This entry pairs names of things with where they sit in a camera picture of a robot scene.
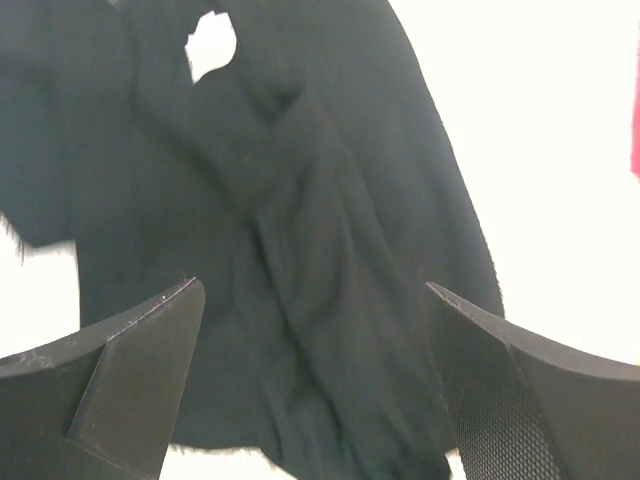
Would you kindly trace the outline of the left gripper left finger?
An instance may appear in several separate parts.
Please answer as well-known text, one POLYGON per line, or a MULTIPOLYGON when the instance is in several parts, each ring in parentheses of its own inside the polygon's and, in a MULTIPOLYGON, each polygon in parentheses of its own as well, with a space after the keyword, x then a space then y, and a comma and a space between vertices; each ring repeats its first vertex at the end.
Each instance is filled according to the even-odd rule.
POLYGON ((205 302, 197 279, 1 361, 4 479, 156 479, 205 302))

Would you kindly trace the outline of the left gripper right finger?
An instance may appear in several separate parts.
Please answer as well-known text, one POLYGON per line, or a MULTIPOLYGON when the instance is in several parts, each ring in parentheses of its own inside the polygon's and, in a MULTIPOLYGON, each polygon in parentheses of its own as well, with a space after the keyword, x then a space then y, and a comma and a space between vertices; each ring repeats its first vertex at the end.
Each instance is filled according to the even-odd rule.
POLYGON ((639 369, 427 285, 442 395, 469 479, 636 479, 639 369))

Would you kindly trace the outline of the black t-shirt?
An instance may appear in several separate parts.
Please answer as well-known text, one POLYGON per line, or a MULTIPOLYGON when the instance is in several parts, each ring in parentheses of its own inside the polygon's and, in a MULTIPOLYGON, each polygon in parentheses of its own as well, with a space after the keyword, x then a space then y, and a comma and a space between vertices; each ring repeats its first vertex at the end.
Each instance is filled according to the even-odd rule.
POLYGON ((503 303, 388 2, 3 2, 1 212, 74 242, 83 325, 203 283, 173 444, 449 477, 428 286, 503 303))

